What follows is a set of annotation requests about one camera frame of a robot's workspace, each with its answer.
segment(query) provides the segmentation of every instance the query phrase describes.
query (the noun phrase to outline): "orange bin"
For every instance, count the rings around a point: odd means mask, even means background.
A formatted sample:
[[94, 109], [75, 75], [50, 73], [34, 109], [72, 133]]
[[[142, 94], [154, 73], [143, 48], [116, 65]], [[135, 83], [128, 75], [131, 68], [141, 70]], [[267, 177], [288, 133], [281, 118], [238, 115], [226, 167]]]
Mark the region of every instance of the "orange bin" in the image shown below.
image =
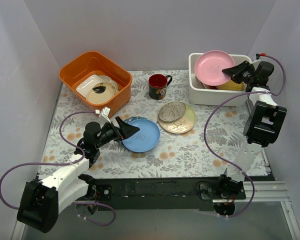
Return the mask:
[[[91, 75], [106, 75], [118, 84], [119, 92], [103, 104], [92, 104], [81, 96], [76, 88]], [[129, 72], [96, 51], [88, 51], [69, 62], [59, 72], [59, 78], [72, 94], [90, 110], [111, 109], [111, 118], [130, 101], [132, 76]]]

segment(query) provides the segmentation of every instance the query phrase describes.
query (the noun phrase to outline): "red mug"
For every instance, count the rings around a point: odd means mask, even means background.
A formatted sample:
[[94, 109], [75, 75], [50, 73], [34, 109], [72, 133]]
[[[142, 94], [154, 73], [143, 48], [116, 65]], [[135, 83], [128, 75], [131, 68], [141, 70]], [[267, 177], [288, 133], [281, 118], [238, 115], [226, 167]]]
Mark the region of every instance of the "red mug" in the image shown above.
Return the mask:
[[160, 100], [166, 96], [167, 86], [172, 82], [171, 75], [155, 74], [149, 78], [149, 96]]

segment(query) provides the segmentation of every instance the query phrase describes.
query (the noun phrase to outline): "wall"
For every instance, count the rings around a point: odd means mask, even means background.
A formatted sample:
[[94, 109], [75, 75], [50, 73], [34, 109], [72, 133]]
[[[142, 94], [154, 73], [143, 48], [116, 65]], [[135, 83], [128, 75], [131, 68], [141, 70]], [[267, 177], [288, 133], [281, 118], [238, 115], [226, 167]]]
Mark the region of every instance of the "wall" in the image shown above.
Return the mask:
[[169, 70], [191, 53], [248, 54], [276, 0], [24, 1], [60, 66], [95, 50], [127, 70]]
[[[0, 0], [0, 177], [12, 166], [41, 161], [60, 88], [59, 66], [22, 0]], [[36, 168], [19, 168], [3, 195], [20, 204]], [[10, 239], [17, 211], [0, 201], [0, 240]]]
[[[285, 90], [275, 100], [288, 112], [278, 140], [266, 153], [274, 175], [286, 183], [300, 228], [300, 0], [276, 2], [249, 54], [257, 52], [278, 58], [286, 69]], [[279, 69], [270, 85], [276, 92], [282, 82]]]

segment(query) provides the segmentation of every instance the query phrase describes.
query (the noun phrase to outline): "gray floor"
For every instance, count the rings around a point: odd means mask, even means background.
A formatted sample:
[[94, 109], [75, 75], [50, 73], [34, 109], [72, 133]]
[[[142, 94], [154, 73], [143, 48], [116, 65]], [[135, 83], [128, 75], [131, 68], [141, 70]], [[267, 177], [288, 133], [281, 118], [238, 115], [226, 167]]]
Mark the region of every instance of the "gray floor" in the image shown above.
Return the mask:
[[[242, 208], [246, 203], [237, 203]], [[109, 212], [95, 219], [108, 221]], [[78, 218], [75, 206], [65, 209], [54, 228], [44, 234], [26, 227], [23, 240], [291, 240], [280, 202], [256, 202], [239, 217], [224, 219], [196, 210], [119, 210], [108, 227]]]

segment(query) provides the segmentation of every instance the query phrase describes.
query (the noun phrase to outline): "pink plate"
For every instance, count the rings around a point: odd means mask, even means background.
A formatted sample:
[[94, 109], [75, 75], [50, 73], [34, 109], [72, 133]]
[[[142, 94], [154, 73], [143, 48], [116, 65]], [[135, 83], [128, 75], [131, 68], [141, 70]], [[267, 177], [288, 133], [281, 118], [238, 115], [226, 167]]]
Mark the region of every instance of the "pink plate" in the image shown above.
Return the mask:
[[234, 66], [235, 61], [228, 53], [218, 50], [208, 51], [195, 62], [194, 73], [203, 84], [218, 86], [230, 80], [222, 70]]

